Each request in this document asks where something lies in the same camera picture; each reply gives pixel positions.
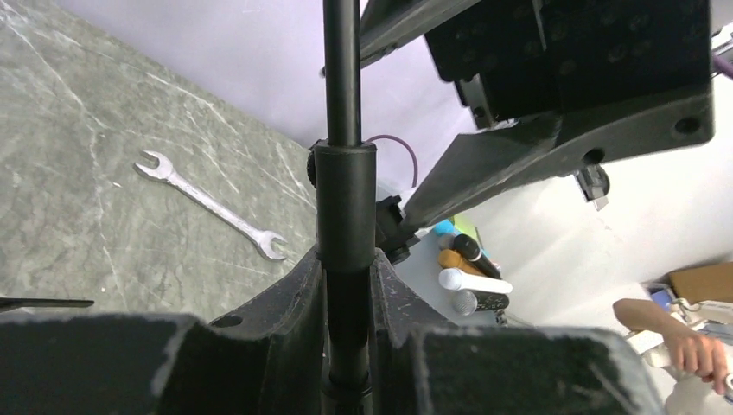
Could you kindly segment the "cardboard box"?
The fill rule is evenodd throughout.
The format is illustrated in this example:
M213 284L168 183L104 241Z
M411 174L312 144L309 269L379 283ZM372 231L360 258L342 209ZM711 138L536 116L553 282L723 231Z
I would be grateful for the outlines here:
M669 274L677 297L689 303L712 300L732 303L732 263L706 265Z

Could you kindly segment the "white spare microphone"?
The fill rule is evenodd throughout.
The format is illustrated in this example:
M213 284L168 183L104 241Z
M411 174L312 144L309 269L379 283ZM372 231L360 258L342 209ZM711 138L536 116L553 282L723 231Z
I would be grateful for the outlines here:
M509 294L513 291L513 286L507 281L468 274L458 268L440 271L438 282L449 291L470 290L495 294Z

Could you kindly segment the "bystander forearm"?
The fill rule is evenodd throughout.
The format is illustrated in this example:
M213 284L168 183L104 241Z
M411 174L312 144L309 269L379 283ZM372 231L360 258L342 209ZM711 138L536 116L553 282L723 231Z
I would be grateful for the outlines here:
M613 311L618 322L627 329L648 330L659 334L669 348L696 339L695 331L666 313L653 301L622 298L614 302Z

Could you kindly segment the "black tripod shock-mount stand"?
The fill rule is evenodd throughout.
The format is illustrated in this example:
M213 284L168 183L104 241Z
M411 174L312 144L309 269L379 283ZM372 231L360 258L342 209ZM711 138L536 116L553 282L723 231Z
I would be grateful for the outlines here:
M375 247L376 148L361 136L356 1L323 4L328 133L314 148L317 237L326 290L324 413L368 414L369 279Z

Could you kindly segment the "orange spare microphone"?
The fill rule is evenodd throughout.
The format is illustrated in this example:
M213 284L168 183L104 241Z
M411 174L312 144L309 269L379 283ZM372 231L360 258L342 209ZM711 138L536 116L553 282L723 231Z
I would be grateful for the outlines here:
M475 268L459 252L444 249L437 256L437 262L443 269L456 268L471 275L485 277L485 274Z

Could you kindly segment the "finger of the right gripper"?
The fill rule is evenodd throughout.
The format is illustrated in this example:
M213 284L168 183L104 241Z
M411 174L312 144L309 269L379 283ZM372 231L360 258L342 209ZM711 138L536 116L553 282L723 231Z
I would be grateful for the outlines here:
M360 66L368 67L479 3L479 0L369 1L360 17Z
M416 231L534 182L590 164L704 144L714 134L710 91L671 91L613 105L545 114L511 128L462 134L403 209L401 228Z

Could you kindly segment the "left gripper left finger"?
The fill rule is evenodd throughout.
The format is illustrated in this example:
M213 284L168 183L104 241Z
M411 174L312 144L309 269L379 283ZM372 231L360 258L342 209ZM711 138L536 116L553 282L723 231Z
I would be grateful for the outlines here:
M213 322L189 314L4 314L4 414L317 414L322 273L308 252Z

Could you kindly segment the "silver open-end wrench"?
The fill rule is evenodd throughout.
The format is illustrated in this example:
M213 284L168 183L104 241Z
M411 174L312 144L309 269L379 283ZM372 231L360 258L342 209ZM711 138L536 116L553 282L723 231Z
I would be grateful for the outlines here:
M271 230L262 230L248 223L239 217L228 207L217 202L204 190L197 188L186 178L181 176L173 163L162 153L152 150L142 150L141 155L152 161L155 166L150 167L143 163L133 163L134 169L141 175L152 181L165 183L187 196L193 202L206 209L210 214L218 217L230 227L236 229L250 240L258 249L258 252L265 258L274 262L282 262L287 259L285 255L276 251L274 243L285 244L286 240L278 233Z

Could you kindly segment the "silver-grille black spare microphone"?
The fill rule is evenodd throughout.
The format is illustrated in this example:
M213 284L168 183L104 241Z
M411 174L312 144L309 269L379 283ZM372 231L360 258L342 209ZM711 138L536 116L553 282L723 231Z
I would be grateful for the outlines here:
M453 310L461 316L471 316L476 312L502 311L510 304L506 294L474 290L456 291L451 298Z

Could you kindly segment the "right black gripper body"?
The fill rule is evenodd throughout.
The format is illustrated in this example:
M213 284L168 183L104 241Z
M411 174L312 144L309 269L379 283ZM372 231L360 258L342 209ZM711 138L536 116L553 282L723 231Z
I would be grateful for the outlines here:
M710 86L706 1L480 1L426 35L480 129Z

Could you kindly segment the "blue spare microphone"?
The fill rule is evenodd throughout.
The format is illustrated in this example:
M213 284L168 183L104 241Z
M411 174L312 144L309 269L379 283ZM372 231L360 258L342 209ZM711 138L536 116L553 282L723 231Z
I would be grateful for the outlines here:
M432 231L437 236L443 236L443 235L457 235L460 232L455 227L454 223L450 220L442 220L438 222L433 228Z

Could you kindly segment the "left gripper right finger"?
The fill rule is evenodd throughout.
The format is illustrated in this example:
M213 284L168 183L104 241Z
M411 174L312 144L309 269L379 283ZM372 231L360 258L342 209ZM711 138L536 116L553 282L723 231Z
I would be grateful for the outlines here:
M661 414L637 353L605 329L458 326L376 252L370 283L377 414Z

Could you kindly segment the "bystander bare hand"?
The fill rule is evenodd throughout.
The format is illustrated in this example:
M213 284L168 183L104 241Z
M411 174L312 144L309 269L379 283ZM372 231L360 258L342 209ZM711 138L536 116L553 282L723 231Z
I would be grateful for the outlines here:
M662 337L671 362L677 369L711 382L717 394L725 393L725 378L729 370L726 352L720 340L692 330L674 331Z

